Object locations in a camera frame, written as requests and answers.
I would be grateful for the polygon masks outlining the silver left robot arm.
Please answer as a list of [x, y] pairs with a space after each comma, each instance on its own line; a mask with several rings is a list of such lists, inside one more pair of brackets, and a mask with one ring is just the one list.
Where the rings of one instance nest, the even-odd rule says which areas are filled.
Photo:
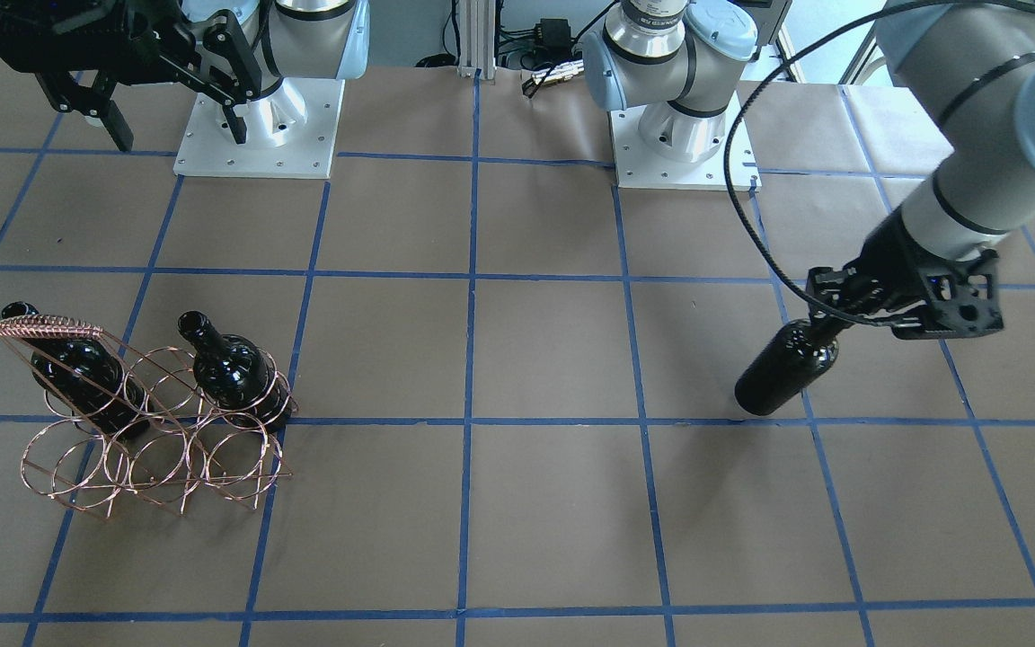
[[[809, 318], [790, 340], [828, 347], [846, 328], [899, 339], [1002, 331], [995, 245], [1035, 217], [1035, 1], [888, 1], [874, 14], [889, 73], [952, 151], [876, 226], [842, 269], [815, 269]], [[588, 89], [605, 111], [645, 106], [669, 158], [731, 150], [726, 110], [756, 48], [728, 1], [616, 1], [583, 40]]]

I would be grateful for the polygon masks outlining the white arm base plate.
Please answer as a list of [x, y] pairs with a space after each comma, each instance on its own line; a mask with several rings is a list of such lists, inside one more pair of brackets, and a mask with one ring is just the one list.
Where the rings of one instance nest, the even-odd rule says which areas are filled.
[[341, 79], [284, 79], [270, 97], [243, 108], [243, 144], [234, 142], [213, 100], [200, 97], [172, 170], [188, 177], [328, 180], [345, 87]]
[[669, 102], [611, 111], [616, 184], [641, 190], [760, 189], [763, 181], [744, 124], [724, 151], [739, 108], [733, 94], [724, 112], [710, 118], [679, 113]]

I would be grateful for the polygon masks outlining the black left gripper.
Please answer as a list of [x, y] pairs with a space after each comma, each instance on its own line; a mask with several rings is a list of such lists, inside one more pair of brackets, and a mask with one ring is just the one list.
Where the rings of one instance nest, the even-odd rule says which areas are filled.
[[973, 261], [946, 261], [913, 241], [899, 216], [876, 226], [841, 270], [810, 270], [809, 294], [848, 315], [889, 312], [901, 340], [982, 337], [1001, 332], [995, 249]]

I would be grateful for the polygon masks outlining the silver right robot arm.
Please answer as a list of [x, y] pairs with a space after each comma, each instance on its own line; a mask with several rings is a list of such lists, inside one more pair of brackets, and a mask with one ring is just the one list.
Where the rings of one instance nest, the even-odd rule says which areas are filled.
[[298, 121], [291, 79], [357, 79], [369, 51], [366, 1], [0, 1], [0, 60], [40, 83], [58, 113], [134, 134], [119, 85], [181, 84], [217, 107], [237, 145], [280, 143]]

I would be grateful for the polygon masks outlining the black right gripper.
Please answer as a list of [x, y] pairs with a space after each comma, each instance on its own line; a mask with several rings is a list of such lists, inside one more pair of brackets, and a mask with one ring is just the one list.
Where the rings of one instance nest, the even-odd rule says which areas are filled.
[[[212, 98], [237, 145], [262, 71], [250, 26], [234, 9], [204, 17], [178, 1], [0, 1], [0, 60], [36, 73], [50, 107], [100, 123], [120, 152], [134, 134], [112, 100], [118, 84], [181, 83]], [[90, 85], [73, 71], [97, 71]]]

